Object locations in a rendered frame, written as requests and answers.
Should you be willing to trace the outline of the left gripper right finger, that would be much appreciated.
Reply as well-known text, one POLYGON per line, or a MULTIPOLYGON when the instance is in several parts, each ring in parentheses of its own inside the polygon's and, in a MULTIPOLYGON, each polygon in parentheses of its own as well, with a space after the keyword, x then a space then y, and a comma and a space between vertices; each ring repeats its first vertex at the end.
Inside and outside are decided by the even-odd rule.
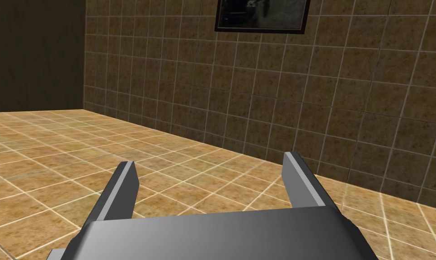
POLYGON ((297 152, 284 152, 281 177, 293 208, 328 206, 338 209, 297 152))

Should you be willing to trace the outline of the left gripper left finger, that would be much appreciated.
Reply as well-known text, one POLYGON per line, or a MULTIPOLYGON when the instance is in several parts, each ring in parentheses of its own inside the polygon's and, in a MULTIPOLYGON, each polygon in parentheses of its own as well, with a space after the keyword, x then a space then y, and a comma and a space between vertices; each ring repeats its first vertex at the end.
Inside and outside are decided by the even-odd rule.
POLYGON ((94 221, 132 218, 139 185, 134 162, 120 162, 83 226, 94 221))

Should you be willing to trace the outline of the dark framed wall picture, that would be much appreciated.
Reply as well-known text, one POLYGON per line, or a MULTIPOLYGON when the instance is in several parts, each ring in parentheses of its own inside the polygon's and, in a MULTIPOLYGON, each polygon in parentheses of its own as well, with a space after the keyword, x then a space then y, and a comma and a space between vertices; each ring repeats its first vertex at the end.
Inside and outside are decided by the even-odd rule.
POLYGON ((215 31, 304 34, 311 0, 218 0, 215 31))

